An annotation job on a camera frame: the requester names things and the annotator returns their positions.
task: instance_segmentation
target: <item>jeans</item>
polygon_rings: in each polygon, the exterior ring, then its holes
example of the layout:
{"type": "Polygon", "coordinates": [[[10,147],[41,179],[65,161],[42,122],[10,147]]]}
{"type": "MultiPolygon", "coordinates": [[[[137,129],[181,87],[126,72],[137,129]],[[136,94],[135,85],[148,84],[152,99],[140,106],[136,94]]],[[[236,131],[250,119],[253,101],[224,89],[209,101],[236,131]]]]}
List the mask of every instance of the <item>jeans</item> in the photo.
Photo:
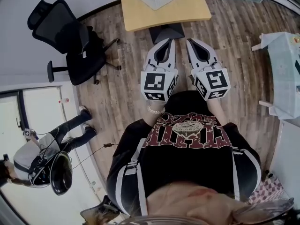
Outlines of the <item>jeans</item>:
{"type": "Polygon", "coordinates": [[[85,133],[82,136],[61,143],[65,135],[69,131],[91,119],[91,114],[86,110],[82,110],[80,112],[80,115],[74,117],[70,121],[63,123],[54,130],[52,130],[50,134],[54,137],[55,141],[60,147],[60,150],[64,150],[65,152],[69,153],[71,150],[81,147],[82,145],[86,144],[90,139],[95,137],[97,135],[96,131],[92,128],[86,128],[85,133]]]}

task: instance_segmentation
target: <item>glasses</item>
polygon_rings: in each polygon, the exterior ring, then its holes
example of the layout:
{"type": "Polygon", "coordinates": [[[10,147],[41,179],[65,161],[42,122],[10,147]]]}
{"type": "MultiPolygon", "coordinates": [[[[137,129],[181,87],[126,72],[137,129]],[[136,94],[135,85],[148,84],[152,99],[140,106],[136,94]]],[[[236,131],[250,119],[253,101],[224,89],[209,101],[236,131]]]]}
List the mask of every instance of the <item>glasses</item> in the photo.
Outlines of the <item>glasses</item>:
{"type": "MultiPolygon", "coordinates": [[[[232,213],[231,225],[258,225],[283,219],[294,206],[293,199],[277,200],[249,205],[232,213]]],[[[205,221],[190,217],[176,216],[142,216],[131,217],[120,225],[209,225],[205,221]]]]}

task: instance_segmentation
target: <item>white cube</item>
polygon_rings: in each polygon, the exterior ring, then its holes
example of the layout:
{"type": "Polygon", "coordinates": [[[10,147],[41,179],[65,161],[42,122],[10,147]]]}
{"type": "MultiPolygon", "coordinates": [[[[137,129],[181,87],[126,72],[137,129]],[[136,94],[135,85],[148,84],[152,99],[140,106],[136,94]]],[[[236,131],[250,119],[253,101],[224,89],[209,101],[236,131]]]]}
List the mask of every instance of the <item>white cube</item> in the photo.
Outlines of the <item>white cube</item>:
{"type": "Polygon", "coordinates": [[[178,71],[141,72],[141,93],[149,101],[168,101],[177,83],[178,71]]]}
{"type": "Polygon", "coordinates": [[[194,79],[194,86],[205,101],[225,97],[231,87],[226,68],[196,73],[194,79]]]}

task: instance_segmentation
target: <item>black t-shirt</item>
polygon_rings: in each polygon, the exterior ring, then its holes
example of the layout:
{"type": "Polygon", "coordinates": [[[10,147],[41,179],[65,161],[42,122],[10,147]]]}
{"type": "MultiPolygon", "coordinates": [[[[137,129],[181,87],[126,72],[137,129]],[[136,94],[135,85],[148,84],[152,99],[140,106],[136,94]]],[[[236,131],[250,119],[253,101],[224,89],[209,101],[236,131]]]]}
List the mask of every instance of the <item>black t-shirt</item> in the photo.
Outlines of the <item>black t-shirt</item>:
{"type": "MultiPolygon", "coordinates": [[[[146,198],[174,181],[190,181],[219,193],[234,195],[233,147],[249,151],[260,163],[258,154],[239,134],[236,125],[221,126],[197,91],[171,96],[165,108],[154,127],[139,120],[126,128],[107,179],[112,202],[115,203],[119,170],[130,162],[140,140],[145,138],[138,160],[146,198]]],[[[249,161],[245,154],[235,159],[240,175],[239,191],[246,197],[260,179],[259,172],[249,161]]]]}

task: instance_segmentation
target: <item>white bracelet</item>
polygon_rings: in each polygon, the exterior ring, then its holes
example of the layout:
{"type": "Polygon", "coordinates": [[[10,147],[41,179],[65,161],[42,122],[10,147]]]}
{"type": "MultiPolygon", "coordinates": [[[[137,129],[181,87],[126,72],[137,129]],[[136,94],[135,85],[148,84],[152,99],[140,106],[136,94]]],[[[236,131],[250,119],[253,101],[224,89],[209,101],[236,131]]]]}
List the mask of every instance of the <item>white bracelet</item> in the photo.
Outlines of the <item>white bracelet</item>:
{"type": "Polygon", "coordinates": [[[150,106],[148,106],[148,111],[149,111],[150,113],[153,113],[153,114],[162,114],[162,113],[165,112],[165,108],[163,108],[162,111],[154,111],[154,110],[152,110],[152,109],[150,108],[150,106]]]}

